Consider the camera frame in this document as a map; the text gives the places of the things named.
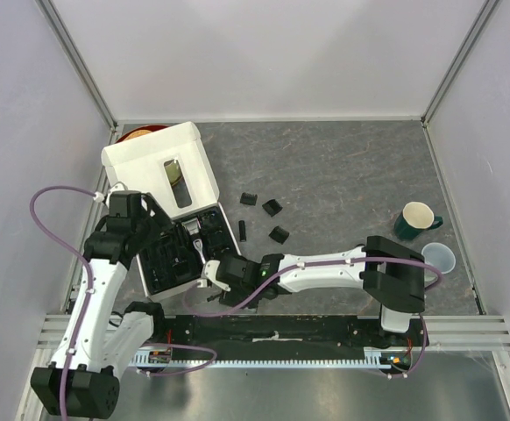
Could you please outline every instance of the white plastic clip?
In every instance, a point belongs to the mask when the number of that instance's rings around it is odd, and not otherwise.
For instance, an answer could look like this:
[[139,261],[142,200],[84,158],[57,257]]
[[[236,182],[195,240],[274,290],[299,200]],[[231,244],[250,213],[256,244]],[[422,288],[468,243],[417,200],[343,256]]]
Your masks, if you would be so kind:
[[94,195],[94,202],[102,203],[105,201],[105,195],[101,191],[97,191]]

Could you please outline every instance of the mug handle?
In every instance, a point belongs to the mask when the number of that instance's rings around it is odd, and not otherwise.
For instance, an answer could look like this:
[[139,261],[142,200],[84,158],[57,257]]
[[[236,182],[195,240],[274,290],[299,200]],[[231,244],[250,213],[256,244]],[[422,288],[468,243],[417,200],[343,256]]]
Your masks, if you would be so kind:
[[434,222],[427,229],[428,230],[435,230],[436,228],[440,228],[443,223],[444,223],[444,220],[442,219],[442,217],[434,217]]

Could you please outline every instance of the open box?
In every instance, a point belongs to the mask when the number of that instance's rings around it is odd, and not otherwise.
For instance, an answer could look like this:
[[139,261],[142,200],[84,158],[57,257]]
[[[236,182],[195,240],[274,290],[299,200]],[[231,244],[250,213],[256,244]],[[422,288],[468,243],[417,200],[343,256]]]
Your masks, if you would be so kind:
[[149,192],[175,222],[171,231],[138,255],[145,295],[160,300],[190,288],[201,276],[202,260],[185,225],[198,220],[206,260],[240,254],[218,202],[220,191],[201,134],[193,123],[174,125],[107,146],[102,163],[111,185]]

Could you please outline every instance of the gray surface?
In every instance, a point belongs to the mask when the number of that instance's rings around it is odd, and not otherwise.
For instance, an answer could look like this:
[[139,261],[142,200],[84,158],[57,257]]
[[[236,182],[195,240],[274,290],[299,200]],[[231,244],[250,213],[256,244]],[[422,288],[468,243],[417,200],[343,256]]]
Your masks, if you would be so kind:
[[[133,127],[126,126],[127,131]],[[281,122],[199,124],[220,201],[237,235],[247,224],[242,254],[259,260],[268,253],[324,254],[353,248],[368,235],[392,234],[407,202],[428,204],[444,225],[407,243],[417,251],[429,242],[449,246],[457,266],[429,292],[426,314],[473,315],[477,306],[451,226],[434,164],[419,122]],[[259,195],[256,207],[239,203],[243,191]],[[284,210],[270,218],[260,207],[276,198]],[[280,225],[290,231],[281,246],[267,235]],[[199,310],[217,311],[214,294],[192,297]],[[121,310],[144,299],[136,265],[117,298]],[[182,313],[181,297],[163,302],[167,313]],[[312,289],[264,301],[259,314],[377,315],[379,306],[364,291]]]
[[408,379],[391,381],[350,369],[127,372],[110,421],[510,421],[495,373],[491,357],[433,353]]

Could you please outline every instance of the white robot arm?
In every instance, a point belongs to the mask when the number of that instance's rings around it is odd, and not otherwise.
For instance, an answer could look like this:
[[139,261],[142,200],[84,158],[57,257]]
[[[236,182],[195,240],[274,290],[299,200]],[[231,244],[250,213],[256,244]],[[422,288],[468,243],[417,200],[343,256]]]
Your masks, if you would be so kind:
[[405,264],[352,263],[364,257],[387,257],[423,261],[422,255],[389,239],[372,236],[365,246],[314,256],[269,254],[261,263],[242,256],[210,260],[204,267],[202,287],[211,283],[222,289],[221,303],[242,302],[270,276],[280,273],[251,303],[273,299],[304,289],[363,289],[382,305],[380,326],[386,332],[404,333],[414,313],[424,311],[424,269]]
[[84,245],[93,282],[84,271],[59,348],[48,367],[36,367],[32,373],[32,388],[53,415],[60,415],[64,389],[69,416],[108,418],[132,356],[148,339],[165,333],[161,304],[131,303],[121,325],[105,341],[113,304],[132,259],[173,226],[152,196],[119,187],[114,186],[107,198],[109,215]]

